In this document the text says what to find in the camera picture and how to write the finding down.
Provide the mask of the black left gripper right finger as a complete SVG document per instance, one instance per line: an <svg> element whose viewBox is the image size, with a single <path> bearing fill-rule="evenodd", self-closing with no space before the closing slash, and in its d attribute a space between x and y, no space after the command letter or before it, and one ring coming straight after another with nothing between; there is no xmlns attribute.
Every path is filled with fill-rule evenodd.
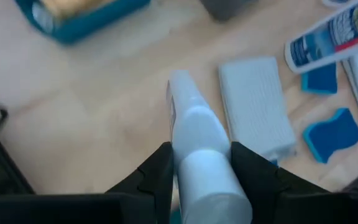
<svg viewBox="0 0 358 224"><path fill-rule="evenodd" d="M358 224L358 190L329 192L239 142L231 165L252 205L252 224Z"/></svg>

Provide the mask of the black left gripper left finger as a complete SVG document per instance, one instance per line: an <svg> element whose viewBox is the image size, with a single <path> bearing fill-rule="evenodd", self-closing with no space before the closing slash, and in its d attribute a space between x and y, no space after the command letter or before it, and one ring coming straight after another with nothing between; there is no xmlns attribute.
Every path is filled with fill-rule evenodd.
<svg viewBox="0 0 358 224"><path fill-rule="evenodd" d="M169 224L172 189L169 142L98 194L37 195L0 150L0 224Z"/></svg>

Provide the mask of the yellow cloth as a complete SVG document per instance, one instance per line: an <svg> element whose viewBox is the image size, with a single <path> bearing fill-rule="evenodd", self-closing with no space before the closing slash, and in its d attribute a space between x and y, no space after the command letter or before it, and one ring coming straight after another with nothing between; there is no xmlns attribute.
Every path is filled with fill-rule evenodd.
<svg viewBox="0 0 358 224"><path fill-rule="evenodd" d="M59 19L90 12L114 1L116 0L40 0Z"/></svg>

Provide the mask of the teal plastic bin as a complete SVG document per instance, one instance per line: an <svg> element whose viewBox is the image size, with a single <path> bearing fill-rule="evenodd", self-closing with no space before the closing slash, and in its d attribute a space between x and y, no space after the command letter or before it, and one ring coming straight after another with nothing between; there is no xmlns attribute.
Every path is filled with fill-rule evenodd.
<svg viewBox="0 0 358 224"><path fill-rule="evenodd" d="M145 8L151 0L115 0L91 12L58 22L40 0L14 0L21 13L40 33L62 45L74 43Z"/></svg>

